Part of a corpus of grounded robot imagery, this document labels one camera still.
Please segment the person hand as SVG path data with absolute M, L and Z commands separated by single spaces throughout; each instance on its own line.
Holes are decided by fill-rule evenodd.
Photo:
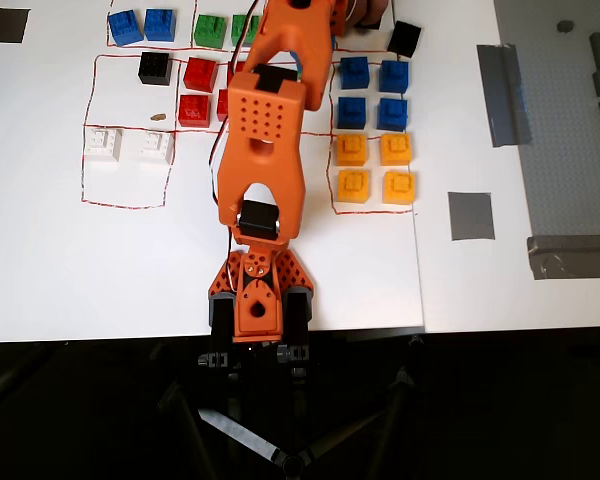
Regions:
M 388 0 L 351 0 L 348 4 L 348 27 L 371 27 L 378 24 L 388 7 Z

